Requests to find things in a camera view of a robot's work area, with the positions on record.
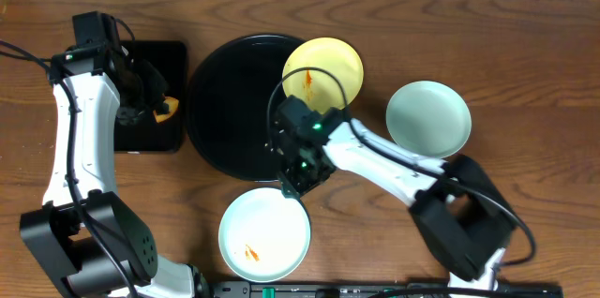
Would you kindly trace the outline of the yellow green scrub sponge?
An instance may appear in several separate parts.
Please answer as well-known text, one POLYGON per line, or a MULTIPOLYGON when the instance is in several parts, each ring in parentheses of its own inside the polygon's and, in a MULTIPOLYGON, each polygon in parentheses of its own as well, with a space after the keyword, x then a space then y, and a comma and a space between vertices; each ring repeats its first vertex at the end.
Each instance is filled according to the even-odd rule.
POLYGON ((164 99, 153 110, 154 118, 157 123, 163 123, 172 118, 179 108, 179 100, 174 97, 164 97, 164 99))

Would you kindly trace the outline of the mint green plate with stain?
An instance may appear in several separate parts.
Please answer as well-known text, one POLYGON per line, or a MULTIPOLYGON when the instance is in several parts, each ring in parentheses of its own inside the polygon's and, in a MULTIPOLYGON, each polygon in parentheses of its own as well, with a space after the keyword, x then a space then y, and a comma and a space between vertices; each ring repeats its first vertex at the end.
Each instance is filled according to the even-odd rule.
POLYGON ((390 98, 385 112, 393 141, 416 154, 445 158, 468 141, 472 117, 464 99, 440 82, 411 82, 390 98))

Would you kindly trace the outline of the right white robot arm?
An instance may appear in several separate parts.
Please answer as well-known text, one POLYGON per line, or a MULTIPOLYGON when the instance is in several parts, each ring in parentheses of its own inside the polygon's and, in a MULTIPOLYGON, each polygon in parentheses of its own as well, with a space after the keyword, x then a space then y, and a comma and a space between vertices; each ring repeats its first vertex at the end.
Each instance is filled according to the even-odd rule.
POLYGON ((320 114, 297 97, 266 115, 285 196, 299 199, 337 170, 357 174, 408 207, 428 250, 449 271, 454 293, 497 289, 496 272, 522 222, 474 160, 418 155, 376 135, 345 109, 320 114))

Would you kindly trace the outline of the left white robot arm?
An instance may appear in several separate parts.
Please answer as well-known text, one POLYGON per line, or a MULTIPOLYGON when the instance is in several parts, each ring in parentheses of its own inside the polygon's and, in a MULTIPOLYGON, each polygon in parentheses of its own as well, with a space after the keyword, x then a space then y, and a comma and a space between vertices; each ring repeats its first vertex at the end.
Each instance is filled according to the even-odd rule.
POLYGON ((121 44, 120 20, 91 11, 72 22, 75 44, 44 65, 57 107, 54 162, 41 207, 20 218, 22 241, 65 297, 208 297, 195 266, 158 254, 115 181, 115 127, 167 121, 178 100, 121 44))

